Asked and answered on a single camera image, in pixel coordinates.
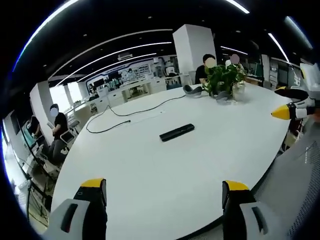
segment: green plant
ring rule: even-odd
[[[240,72],[240,65],[231,64],[227,68],[223,65],[208,68],[205,66],[208,82],[203,84],[203,88],[209,94],[218,94],[226,91],[232,95],[232,87],[235,83],[243,81],[245,75]]]

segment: white table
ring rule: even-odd
[[[216,100],[184,97],[129,117],[110,110],[83,129],[58,177],[54,211],[73,198],[88,179],[107,182],[106,239],[174,240],[219,218],[222,181],[250,189],[272,163],[289,121],[271,116],[288,98],[247,83],[246,103],[218,105]],[[114,108],[129,114],[184,95],[181,88],[163,91]],[[195,130],[168,142],[159,135],[186,124]]]

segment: white wall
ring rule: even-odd
[[[261,54],[262,58],[262,66],[263,66],[263,77],[264,80],[269,82],[270,81],[270,58],[268,55]]]
[[[52,130],[48,127],[47,122],[54,122],[54,118],[50,115],[50,106],[53,104],[49,91],[48,81],[37,83],[30,92],[30,102],[33,114],[38,119],[41,131],[47,143],[50,145],[54,137]]]
[[[9,142],[14,149],[15,154],[23,159],[26,160],[29,155],[29,150],[25,148],[24,140],[21,131],[18,132],[16,135],[14,125],[11,121],[11,115],[13,111],[8,114],[3,120],[3,124],[5,125],[5,129],[7,131],[7,137],[9,138]]]
[[[68,85],[64,85],[63,87],[64,87],[64,90],[65,90],[66,98],[68,99],[68,102],[69,102],[70,106],[72,106],[74,104],[74,101],[72,100]]]
[[[88,92],[86,83],[84,81],[83,82],[78,82],[78,87],[79,87],[82,99],[85,99],[86,97],[89,96],[89,92]]]
[[[196,71],[205,54],[217,56],[210,28],[185,24],[173,33],[173,39],[181,73]]]

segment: person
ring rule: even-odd
[[[239,73],[244,74],[244,75],[246,74],[245,68],[240,63],[240,58],[237,54],[232,54],[232,56],[230,56],[230,59],[225,61],[225,68],[227,68],[231,64],[236,65],[236,69]]]
[[[34,115],[31,116],[31,119],[29,120],[26,128],[28,129],[30,135],[35,139],[39,138],[42,135],[39,121]]]
[[[97,91],[97,88],[95,87],[95,85],[93,83],[89,84],[89,91],[91,94],[94,94]]]
[[[205,54],[202,58],[203,61],[203,65],[199,66],[196,69],[195,72],[195,81],[194,84],[204,84],[207,80],[207,74],[205,72],[205,62],[207,61],[207,59],[209,58],[213,58],[214,60],[216,60],[216,57],[213,56],[212,54]]]
[[[129,68],[126,78],[128,79],[128,81],[133,81],[136,79],[136,75],[135,75],[134,71],[132,71],[131,68]]]
[[[54,140],[49,148],[48,159],[52,164],[59,165],[66,158],[61,150],[66,146],[66,144],[60,139],[61,134],[68,131],[68,122],[66,116],[59,112],[58,104],[53,104],[50,107],[51,116],[55,117],[54,128],[52,129],[52,135]]]

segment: man in black shirt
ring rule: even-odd
[[[52,129],[54,140],[49,148],[48,158],[51,163],[59,165],[66,158],[66,156],[61,153],[61,150],[66,144],[60,139],[60,136],[68,131],[68,122],[66,116],[62,112],[59,112],[57,104],[53,104],[50,107],[50,114],[55,117],[55,120],[54,129]]]
[[[214,60],[216,59],[215,56],[211,55],[211,54],[205,54],[202,58],[203,61],[203,65],[199,66],[196,69],[195,72],[195,82],[194,84],[204,84],[207,80],[207,74],[205,72],[205,62],[207,61],[207,59],[209,58],[213,58]]]

